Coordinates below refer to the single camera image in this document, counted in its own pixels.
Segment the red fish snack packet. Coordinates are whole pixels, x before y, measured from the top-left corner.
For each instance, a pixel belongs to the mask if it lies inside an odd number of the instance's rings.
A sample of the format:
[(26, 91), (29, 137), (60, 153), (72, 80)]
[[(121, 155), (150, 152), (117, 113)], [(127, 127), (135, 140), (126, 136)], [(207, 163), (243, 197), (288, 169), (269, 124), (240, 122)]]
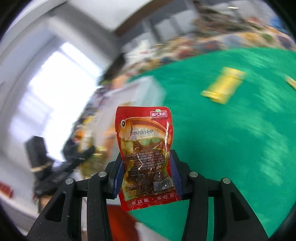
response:
[(180, 200), (170, 166), (174, 133), (171, 111), (165, 106), (144, 107), (140, 111), (151, 116), (131, 116), (117, 131), (124, 166), (119, 199), (124, 211)]

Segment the long yellow snack packet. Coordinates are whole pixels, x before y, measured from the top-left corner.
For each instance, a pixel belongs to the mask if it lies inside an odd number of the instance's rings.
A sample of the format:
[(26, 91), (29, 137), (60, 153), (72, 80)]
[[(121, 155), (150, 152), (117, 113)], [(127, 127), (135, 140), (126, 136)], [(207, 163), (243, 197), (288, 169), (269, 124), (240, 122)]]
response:
[(221, 75), (201, 92), (201, 95), (219, 104), (227, 104), (246, 77), (246, 73), (224, 67)]

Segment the orange red stool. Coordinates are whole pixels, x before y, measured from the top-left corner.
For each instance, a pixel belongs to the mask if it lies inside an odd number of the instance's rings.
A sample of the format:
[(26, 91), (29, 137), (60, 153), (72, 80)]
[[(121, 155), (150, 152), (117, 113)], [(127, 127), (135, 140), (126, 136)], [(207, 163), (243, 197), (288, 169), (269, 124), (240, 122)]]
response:
[(129, 213), (123, 211), (119, 205), (109, 204), (107, 204), (107, 212), (113, 240), (139, 240), (135, 228), (137, 221)]

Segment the green floral tablecloth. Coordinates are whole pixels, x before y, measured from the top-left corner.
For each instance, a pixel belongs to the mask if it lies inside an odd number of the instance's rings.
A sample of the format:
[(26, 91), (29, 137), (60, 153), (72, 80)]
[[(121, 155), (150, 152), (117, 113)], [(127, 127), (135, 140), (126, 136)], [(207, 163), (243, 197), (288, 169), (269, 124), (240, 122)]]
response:
[[(224, 67), (245, 72), (227, 104), (201, 95)], [(172, 148), (191, 170), (233, 181), (272, 235), (295, 203), (295, 52), (217, 51), (149, 72), (166, 90)]]

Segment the white cardboard box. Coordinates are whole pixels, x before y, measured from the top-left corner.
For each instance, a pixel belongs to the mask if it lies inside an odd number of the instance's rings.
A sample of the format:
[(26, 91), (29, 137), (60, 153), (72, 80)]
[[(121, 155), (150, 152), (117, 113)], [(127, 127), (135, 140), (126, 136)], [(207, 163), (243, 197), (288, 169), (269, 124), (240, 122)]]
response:
[(117, 131), (129, 117), (150, 117), (140, 109), (163, 105), (166, 91), (152, 76), (142, 76), (123, 87), (107, 92), (99, 111), (91, 123), (93, 146), (106, 148), (107, 161), (116, 159), (119, 153)]

